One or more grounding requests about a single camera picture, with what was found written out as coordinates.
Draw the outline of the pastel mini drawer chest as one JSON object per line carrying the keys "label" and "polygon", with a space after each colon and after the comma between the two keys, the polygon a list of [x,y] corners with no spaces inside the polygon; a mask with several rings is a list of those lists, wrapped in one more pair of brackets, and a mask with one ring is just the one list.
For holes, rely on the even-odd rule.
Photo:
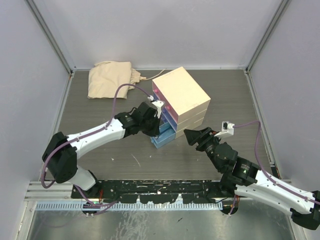
{"label": "pastel mini drawer chest", "polygon": [[151,138],[156,148],[183,136],[185,129],[193,130],[203,123],[211,98],[184,67],[154,78],[152,91],[155,100],[164,102],[159,135]]}

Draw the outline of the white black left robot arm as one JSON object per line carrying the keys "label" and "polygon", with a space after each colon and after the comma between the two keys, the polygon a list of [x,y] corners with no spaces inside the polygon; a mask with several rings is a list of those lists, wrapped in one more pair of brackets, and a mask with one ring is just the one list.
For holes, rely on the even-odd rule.
{"label": "white black left robot arm", "polygon": [[78,160],[102,145],[139,132],[149,137],[158,136],[164,104],[160,100],[147,100],[139,107],[118,113],[111,120],[87,131],[71,135],[55,133],[42,155],[41,181],[49,171],[55,183],[69,182],[88,198],[98,197],[102,184],[91,171],[80,167]]}

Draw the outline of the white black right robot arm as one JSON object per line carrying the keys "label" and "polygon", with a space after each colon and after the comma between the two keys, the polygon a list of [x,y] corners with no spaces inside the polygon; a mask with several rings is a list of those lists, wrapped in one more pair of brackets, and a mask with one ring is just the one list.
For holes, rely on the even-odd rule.
{"label": "white black right robot arm", "polygon": [[210,127],[184,130],[188,144],[206,153],[222,174],[220,193],[225,197],[237,195],[259,201],[290,216],[295,224],[316,230],[320,225],[320,192],[299,189],[240,157],[229,144],[221,142],[222,138],[233,136],[234,130],[229,122],[223,122],[218,132]]}

